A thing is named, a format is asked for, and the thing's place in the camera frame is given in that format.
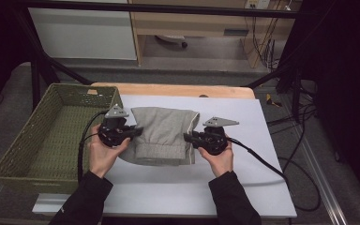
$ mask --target folded fabric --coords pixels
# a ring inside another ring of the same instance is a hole
[[[195,163],[192,144],[183,133],[191,133],[199,121],[199,113],[159,107],[131,109],[142,135],[135,137],[128,150],[119,157],[139,165],[189,165]]]

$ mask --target hand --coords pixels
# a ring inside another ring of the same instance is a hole
[[[98,133],[100,125],[92,127],[92,134]],[[128,148],[130,138],[124,139],[121,145],[116,147],[108,147],[101,142],[98,135],[92,137],[92,141],[89,143],[89,170],[100,178],[103,178],[105,174],[113,166],[116,158]]]
[[[216,177],[220,177],[225,172],[233,170],[233,145],[231,142],[227,142],[227,144],[226,149],[217,156],[210,155],[202,147],[198,148],[201,156],[209,162],[212,172]]]

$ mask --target black controller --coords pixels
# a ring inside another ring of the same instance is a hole
[[[222,153],[228,145],[223,127],[206,127],[204,132],[192,131],[192,135],[184,133],[184,140],[192,143],[194,148],[204,148],[213,156]]]
[[[127,126],[126,122],[127,119],[121,116],[105,117],[98,129],[101,141],[109,147],[114,147],[120,145],[126,138],[133,140],[134,137],[142,135],[142,127]]]

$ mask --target table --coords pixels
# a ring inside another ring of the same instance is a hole
[[[203,130],[202,123],[212,116],[239,121],[239,126],[225,127],[226,132],[280,169],[260,102],[254,99],[250,89],[120,83],[117,86],[128,112],[133,107],[151,105],[191,109],[201,113],[200,123],[195,129],[198,131]],[[177,91],[183,88],[189,91],[185,94]],[[223,97],[216,97],[219,93],[223,93]],[[233,97],[240,93],[244,93],[245,98]],[[215,97],[198,97],[200,94]],[[127,118],[127,123],[135,123],[132,115]],[[233,151],[234,170],[259,214],[263,218],[296,217],[284,181],[241,147],[235,145]],[[195,157],[194,165],[179,167],[147,167],[117,159],[106,175],[112,181],[113,189],[105,202],[104,216],[214,217],[216,207],[207,186],[214,175],[199,153]],[[33,212],[55,214],[67,197],[68,195],[40,194]]]

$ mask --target person's left hand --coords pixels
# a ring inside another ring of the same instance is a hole
[[[100,125],[92,127],[92,134],[98,133]],[[124,139],[121,145],[116,147],[108,147],[105,145],[98,135],[92,136],[89,143],[89,170],[100,178],[113,166],[116,158],[128,148],[130,138]]]

